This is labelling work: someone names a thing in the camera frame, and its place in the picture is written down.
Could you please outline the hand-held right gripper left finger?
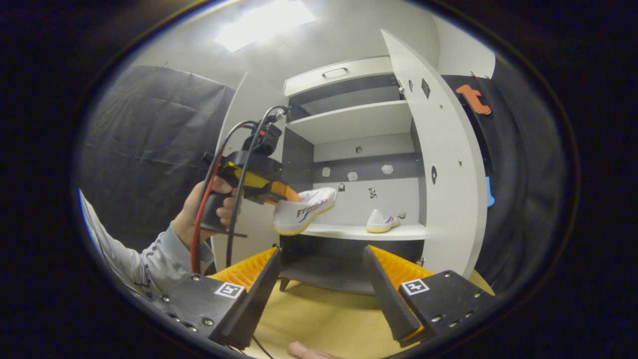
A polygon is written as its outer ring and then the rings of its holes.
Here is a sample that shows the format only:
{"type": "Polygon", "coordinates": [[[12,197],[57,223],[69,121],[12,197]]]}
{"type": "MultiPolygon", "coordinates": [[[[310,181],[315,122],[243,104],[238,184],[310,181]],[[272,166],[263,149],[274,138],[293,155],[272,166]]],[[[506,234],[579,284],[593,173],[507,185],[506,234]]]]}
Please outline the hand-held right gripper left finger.
{"type": "Polygon", "coordinates": [[[159,295],[158,309],[199,336],[243,350],[280,271],[281,249],[271,247],[214,275],[188,275],[159,295]]]}

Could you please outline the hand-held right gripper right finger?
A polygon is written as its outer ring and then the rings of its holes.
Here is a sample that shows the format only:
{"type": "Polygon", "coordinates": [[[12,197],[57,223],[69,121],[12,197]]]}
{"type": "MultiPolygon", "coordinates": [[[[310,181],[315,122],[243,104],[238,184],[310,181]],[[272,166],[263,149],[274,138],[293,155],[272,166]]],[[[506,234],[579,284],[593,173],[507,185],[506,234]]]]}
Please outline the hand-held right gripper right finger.
{"type": "Polygon", "coordinates": [[[491,309],[496,296],[453,270],[434,274],[373,245],[363,254],[392,338],[402,348],[439,340],[491,309]]]}

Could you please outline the white sneaker shoe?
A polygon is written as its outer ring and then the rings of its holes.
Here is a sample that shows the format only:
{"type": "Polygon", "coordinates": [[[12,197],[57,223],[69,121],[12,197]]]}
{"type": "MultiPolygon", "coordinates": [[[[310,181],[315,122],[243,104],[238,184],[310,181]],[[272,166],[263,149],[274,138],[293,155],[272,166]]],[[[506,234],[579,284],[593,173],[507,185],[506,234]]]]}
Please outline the white sneaker shoe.
{"type": "Polygon", "coordinates": [[[400,224],[396,216],[382,214],[374,209],[367,220],[365,229],[369,233],[385,233],[400,224]]]}
{"type": "Polygon", "coordinates": [[[281,200],[274,208],[272,228],[280,235],[297,235],[307,229],[315,217],[331,210],[337,190],[322,187],[299,193],[300,201],[281,200]]]}

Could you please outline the white shoe cabinet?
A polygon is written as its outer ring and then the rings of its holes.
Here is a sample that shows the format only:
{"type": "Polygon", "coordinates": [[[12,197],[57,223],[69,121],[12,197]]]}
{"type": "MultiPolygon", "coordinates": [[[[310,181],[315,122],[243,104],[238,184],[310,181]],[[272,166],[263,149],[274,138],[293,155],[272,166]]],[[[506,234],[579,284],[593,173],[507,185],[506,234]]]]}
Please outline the white shoe cabinet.
{"type": "Polygon", "coordinates": [[[362,261],[371,244],[424,267],[423,155],[405,89],[394,73],[347,80],[287,97],[282,180],[296,191],[331,187],[334,207],[301,234],[280,237],[281,290],[291,280],[370,294],[362,261]],[[400,224],[365,229],[374,209],[400,224]]]}

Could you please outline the black backdrop cloth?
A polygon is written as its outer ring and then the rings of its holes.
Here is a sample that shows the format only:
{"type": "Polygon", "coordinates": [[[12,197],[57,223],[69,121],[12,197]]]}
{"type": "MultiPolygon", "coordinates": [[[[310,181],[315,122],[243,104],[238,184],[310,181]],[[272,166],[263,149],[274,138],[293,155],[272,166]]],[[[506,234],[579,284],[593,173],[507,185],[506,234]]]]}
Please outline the black backdrop cloth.
{"type": "MultiPolygon", "coordinates": [[[[471,119],[486,140],[483,161],[486,228],[474,270],[496,291],[506,292],[538,270],[562,238],[567,168],[550,130],[530,127],[510,110],[509,95],[486,80],[495,115],[471,119]]],[[[204,180],[205,152],[216,149],[221,125],[236,91],[214,80],[157,66],[133,66],[110,86],[87,121],[80,143],[79,189],[107,232],[141,252],[177,216],[187,194],[204,180]]]]}

